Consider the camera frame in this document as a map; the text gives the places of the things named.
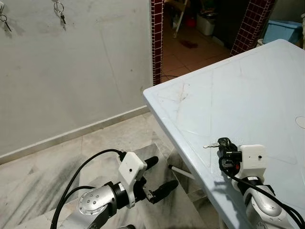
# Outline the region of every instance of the key ring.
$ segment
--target key ring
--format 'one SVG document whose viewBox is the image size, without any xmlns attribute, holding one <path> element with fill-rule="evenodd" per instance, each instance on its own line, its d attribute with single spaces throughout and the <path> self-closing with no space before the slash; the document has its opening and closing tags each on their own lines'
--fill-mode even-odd
<svg viewBox="0 0 305 229">
<path fill-rule="evenodd" d="M 59 10 L 59 9 L 58 9 L 58 4 L 61 5 L 62 10 Z M 63 12 L 64 10 L 65 10 L 65 7 L 63 6 L 63 4 L 62 4 L 60 1 L 56 1 L 56 2 L 54 3 L 54 11 L 55 11 L 56 13 L 62 14 L 62 12 Z"/>
<path fill-rule="evenodd" d="M 8 17 L 7 17 L 7 16 L 5 16 L 4 14 L 1 14 L 1 15 L 0 15 L 0 21 L 6 22 L 7 20 L 8 20 Z"/>
</svg>

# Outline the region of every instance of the marble floor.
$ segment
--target marble floor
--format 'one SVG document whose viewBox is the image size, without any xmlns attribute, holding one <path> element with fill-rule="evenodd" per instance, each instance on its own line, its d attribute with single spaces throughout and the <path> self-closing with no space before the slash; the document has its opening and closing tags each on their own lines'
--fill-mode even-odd
<svg viewBox="0 0 305 229">
<path fill-rule="evenodd" d="M 127 224 L 137 229 L 218 228 L 217 212 L 197 184 L 168 169 L 168 164 L 185 170 L 187 167 L 150 113 L 1 165 L 0 228 L 49 228 L 54 209 L 75 170 L 90 156 L 108 148 L 133 151 L 141 159 L 158 156 L 158 164 L 144 175 L 150 189 L 172 179 L 180 184 L 155 205 L 144 200 L 132 209 L 120 209 L 103 229 Z M 115 182 L 119 165 L 116 154 L 101 155 L 82 169 L 73 187 Z M 73 200 L 79 195 L 74 194 L 65 205 L 59 224 L 71 214 Z"/>
</svg>

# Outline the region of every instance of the key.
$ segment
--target key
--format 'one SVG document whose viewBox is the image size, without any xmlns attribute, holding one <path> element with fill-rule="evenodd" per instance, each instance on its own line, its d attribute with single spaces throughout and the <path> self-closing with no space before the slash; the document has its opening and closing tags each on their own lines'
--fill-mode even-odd
<svg viewBox="0 0 305 229">
<path fill-rule="evenodd" d="M 5 25 L 6 25 L 6 27 L 8 27 L 9 31 L 11 32 L 11 29 L 10 29 L 10 27 L 9 27 L 7 22 L 5 22 Z"/>
<path fill-rule="evenodd" d="M 65 16 L 61 13 L 61 19 L 62 19 L 62 22 L 64 23 L 64 24 L 66 24 L 66 21 L 65 21 Z"/>
<path fill-rule="evenodd" d="M 216 143 L 212 143 L 212 144 L 210 144 L 210 145 L 203 146 L 203 147 L 206 149 L 206 148 L 218 147 L 218 146 L 219 146 L 219 143 L 218 143 L 218 142 L 216 142 Z"/>
</svg>

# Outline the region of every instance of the silver key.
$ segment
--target silver key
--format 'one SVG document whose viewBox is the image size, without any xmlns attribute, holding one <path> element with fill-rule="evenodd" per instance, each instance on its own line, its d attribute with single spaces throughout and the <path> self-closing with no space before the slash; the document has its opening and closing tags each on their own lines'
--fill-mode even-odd
<svg viewBox="0 0 305 229">
<path fill-rule="evenodd" d="M 208 145 L 208 146 L 203 146 L 205 149 L 206 148 L 211 148 L 211 147 L 219 147 L 219 143 L 218 142 L 216 142 L 216 143 L 212 143 L 212 144 L 210 144 L 210 145 Z"/>
</svg>

